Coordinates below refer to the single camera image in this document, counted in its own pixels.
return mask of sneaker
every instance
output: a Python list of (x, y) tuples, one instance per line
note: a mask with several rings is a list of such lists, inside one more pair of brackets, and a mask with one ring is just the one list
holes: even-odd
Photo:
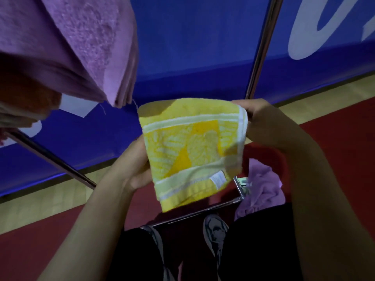
[(217, 215), (208, 215), (203, 221), (203, 236), (212, 254), (215, 256), (218, 268), (223, 251), (224, 238), (228, 225)]
[(152, 236), (152, 239), (154, 240), (155, 244), (157, 245), (157, 248), (159, 249), (160, 256), (162, 257), (163, 267), (164, 267), (163, 281), (175, 281), (170, 270), (164, 265), (163, 241), (159, 232), (154, 227), (151, 227), (148, 225), (142, 226), (141, 229), (147, 231)]

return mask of yellow towel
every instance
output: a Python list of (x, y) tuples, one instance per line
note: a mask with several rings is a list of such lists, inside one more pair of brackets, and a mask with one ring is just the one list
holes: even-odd
[(241, 172), (247, 113), (223, 100), (156, 101), (138, 109), (163, 212), (206, 198)]

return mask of red carpet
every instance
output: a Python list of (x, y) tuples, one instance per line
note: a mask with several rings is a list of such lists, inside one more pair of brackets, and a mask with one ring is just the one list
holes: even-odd
[[(302, 125), (322, 147), (333, 167), (336, 177), (348, 197), (354, 211), (363, 225), (375, 239), (375, 98), (368, 99), (348, 108), (317, 118)], [(281, 175), (284, 191), (288, 194), (288, 173), (284, 170), (284, 160), (269, 149), (251, 144), (246, 149), (246, 157), (255, 157)], [(179, 213), (157, 214), (157, 201), (152, 189), (145, 188), (137, 193), (132, 201), (126, 228), (138, 226), (152, 219), (163, 220), (180, 215), (190, 209), (181, 209)], [(236, 193), (229, 188), (224, 194), (198, 202), (193, 207), (201, 208), (208, 204), (230, 199)], [(64, 237), (72, 227), (82, 207), (73, 208), (47, 219), (24, 226), (0, 235), (1, 280), (36, 280), (44, 269)], [(220, 215), (228, 223), (232, 220), (234, 207), (222, 209)], [(181, 260), (183, 280), (215, 278), (215, 262), (206, 248), (201, 236), (203, 217), (196, 217), (159, 229), (165, 240), (165, 261), (170, 267), (176, 267)], [(189, 237), (196, 241), (194, 249), (187, 247), (181, 240)]]

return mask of purple towel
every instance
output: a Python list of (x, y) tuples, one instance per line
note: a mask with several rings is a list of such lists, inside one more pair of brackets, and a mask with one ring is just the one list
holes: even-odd
[(240, 217), (256, 211), (285, 203), (285, 196), (280, 187), (282, 183), (272, 168), (256, 159), (250, 159), (247, 188), (250, 190), (234, 215), (236, 221)]
[(0, 0), (0, 52), (55, 91), (118, 108), (138, 67), (130, 0)]

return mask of black pants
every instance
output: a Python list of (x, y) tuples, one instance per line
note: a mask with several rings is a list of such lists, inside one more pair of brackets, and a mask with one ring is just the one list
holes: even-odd
[[(107, 279), (119, 280), (130, 272), (134, 280), (163, 280), (157, 246), (142, 229), (121, 234)], [(233, 222), (224, 239), (218, 275), (222, 281), (302, 280), (291, 203)]]

